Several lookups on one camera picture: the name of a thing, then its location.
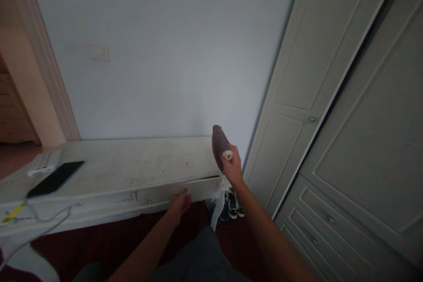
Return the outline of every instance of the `light switch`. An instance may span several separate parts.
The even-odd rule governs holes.
[[[89,56],[92,59],[110,61],[109,52],[105,44],[88,44],[89,47]]]

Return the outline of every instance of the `person's left hand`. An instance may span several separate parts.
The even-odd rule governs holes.
[[[188,189],[184,190],[171,198],[171,203],[167,213],[174,218],[175,225],[177,226],[181,221],[181,216],[186,212],[191,205],[191,195],[187,195]]]

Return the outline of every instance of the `phone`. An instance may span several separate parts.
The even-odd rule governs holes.
[[[53,173],[30,190],[26,198],[55,193],[84,163],[84,161],[63,163]]]

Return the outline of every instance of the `white wall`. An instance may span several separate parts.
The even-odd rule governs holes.
[[[219,124],[246,158],[293,0],[38,1],[81,138]]]

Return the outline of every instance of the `drawer knob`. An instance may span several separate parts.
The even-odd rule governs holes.
[[[335,223],[335,220],[333,219],[333,217],[330,217],[330,216],[327,217],[327,221],[330,222],[331,224]]]

